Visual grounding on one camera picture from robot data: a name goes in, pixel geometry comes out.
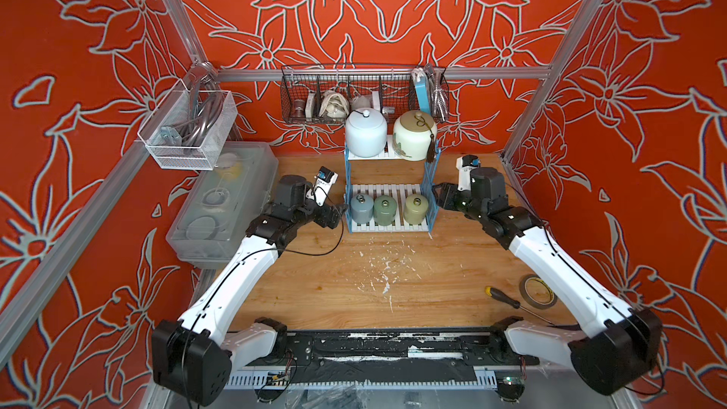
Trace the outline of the small yellow-green tea canister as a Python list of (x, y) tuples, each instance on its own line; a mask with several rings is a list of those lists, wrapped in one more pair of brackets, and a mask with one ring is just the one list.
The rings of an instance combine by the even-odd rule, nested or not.
[(404, 202), (403, 218), (409, 225), (421, 225), (429, 211), (428, 199), (420, 194), (409, 195)]

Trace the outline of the blue white slatted shelf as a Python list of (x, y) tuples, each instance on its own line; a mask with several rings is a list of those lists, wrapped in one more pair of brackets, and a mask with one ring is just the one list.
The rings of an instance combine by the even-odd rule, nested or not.
[[(345, 147), (344, 159), (345, 159), (345, 170), (346, 170), (346, 188), (344, 199), (349, 205), (350, 201), (358, 194), (366, 194), (372, 199), (376, 199), (380, 195), (388, 195), (392, 197), (398, 205), (396, 216), (394, 217), (391, 225), (379, 225), (375, 218), (371, 218), (368, 223), (357, 223), (349, 212), (346, 213), (346, 227), (349, 233), (420, 233), (426, 232), (429, 236), (432, 236), (434, 229), (435, 220), (437, 219), (437, 213), (439, 208), (435, 204), (435, 197), (433, 195), (433, 185), (435, 174), (437, 173), (437, 166), (441, 157), (441, 149), (438, 145), (435, 145), (435, 160), (432, 163), (427, 163), (422, 160), (424, 164), (424, 172), (422, 180), (416, 184), (395, 184), (394, 182), (385, 181), (380, 184), (354, 184), (352, 177), (353, 162), (403, 162), (409, 163), (409, 160), (402, 159), (397, 153), (392, 151), (393, 149), (393, 137), (387, 137), (386, 148), (378, 155), (371, 158), (363, 158), (358, 155), (354, 155)], [(406, 205), (406, 198), (410, 195), (417, 194), (425, 197), (429, 202), (429, 208), (424, 219), (419, 223), (409, 223), (404, 217), (404, 207)]]

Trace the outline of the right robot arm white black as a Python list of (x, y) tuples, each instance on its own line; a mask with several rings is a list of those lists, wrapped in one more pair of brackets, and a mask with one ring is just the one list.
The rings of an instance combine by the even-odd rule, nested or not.
[(659, 317), (632, 308), (606, 289), (557, 244), (537, 216), (513, 206), (498, 170), (465, 166), (457, 183), (437, 184), (431, 193), (439, 208), (479, 223), (539, 276), (575, 318), (577, 327), (569, 329), (512, 322), (504, 336), (513, 352), (568, 367), (604, 396), (657, 369), (663, 332)]

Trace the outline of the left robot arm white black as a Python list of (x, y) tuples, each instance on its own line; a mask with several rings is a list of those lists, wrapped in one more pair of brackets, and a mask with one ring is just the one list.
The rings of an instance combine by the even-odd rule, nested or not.
[(222, 273), (175, 321), (164, 320), (151, 337), (153, 380), (182, 397), (187, 405), (211, 405), (231, 374), (284, 350), (286, 327), (261, 318), (238, 333), (229, 328), (261, 277), (290, 249), (308, 223), (342, 227), (346, 207), (331, 204), (338, 175), (322, 167), (314, 181), (284, 175), (261, 215), (245, 231), (240, 247)]

